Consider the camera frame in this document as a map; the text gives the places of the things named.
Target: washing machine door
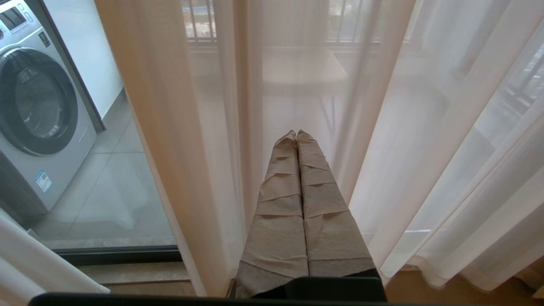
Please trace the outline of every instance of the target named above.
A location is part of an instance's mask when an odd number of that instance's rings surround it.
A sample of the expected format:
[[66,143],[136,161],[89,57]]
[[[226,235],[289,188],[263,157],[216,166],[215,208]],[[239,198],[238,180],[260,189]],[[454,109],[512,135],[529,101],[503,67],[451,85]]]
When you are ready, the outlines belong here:
[[0,131],[21,151],[46,156],[66,147],[77,107],[70,78],[47,54],[19,47],[0,57]]

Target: display screen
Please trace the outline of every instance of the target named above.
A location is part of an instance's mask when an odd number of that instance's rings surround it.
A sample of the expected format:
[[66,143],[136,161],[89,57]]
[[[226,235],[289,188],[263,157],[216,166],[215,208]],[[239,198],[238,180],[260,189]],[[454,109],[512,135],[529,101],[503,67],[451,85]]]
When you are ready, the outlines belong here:
[[15,7],[12,7],[3,13],[0,13],[0,20],[2,20],[5,26],[8,27],[8,30],[13,30],[18,25],[26,21],[23,15]]

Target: white curtain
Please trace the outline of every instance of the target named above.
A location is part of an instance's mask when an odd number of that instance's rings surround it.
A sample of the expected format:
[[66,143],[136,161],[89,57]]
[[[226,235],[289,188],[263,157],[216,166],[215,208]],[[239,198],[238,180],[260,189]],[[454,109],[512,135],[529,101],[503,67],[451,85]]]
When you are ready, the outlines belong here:
[[109,293],[0,213],[0,305],[25,306],[45,292]]
[[[203,139],[177,150],[208,175],[173,160],[156,174],[209,200],[165,189],[199,294],[227,287],[206,263],[234,276],[272,146],[290,129],[319,142],[385,282],[410,264],[432,285],[462,273],[492,290],[544,255],[544,2],[99,3],[103,21],[134,25],[104,28],[149,157],[176,141],[142,120],[163,101],[176,132]],[[217,241],[218,255],[204,252]]]

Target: wooden floor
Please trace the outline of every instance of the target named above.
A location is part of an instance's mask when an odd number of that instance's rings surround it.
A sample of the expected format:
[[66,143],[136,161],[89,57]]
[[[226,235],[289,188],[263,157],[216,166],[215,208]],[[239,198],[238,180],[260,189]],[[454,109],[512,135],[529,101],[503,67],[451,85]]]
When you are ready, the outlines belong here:
[[[107,287],[117,294],[195,296],[189,281]],[[544,305],[544,300],[531,298],[532,290],[515,278],[492,292],[480,291],[460,276],[454,277],[444,288],[434,289],[427,285],[420,271],[400,271],[388,284],[386,293],[390,303]]]

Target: washing machine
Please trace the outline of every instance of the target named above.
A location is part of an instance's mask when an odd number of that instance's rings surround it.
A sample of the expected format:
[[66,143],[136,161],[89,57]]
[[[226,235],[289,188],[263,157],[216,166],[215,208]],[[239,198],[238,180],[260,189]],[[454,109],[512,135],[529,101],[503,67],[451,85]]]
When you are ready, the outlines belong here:
[[21,220],[55,205],[96,132],[36,16],[23,0],[0,3],[0,198]]

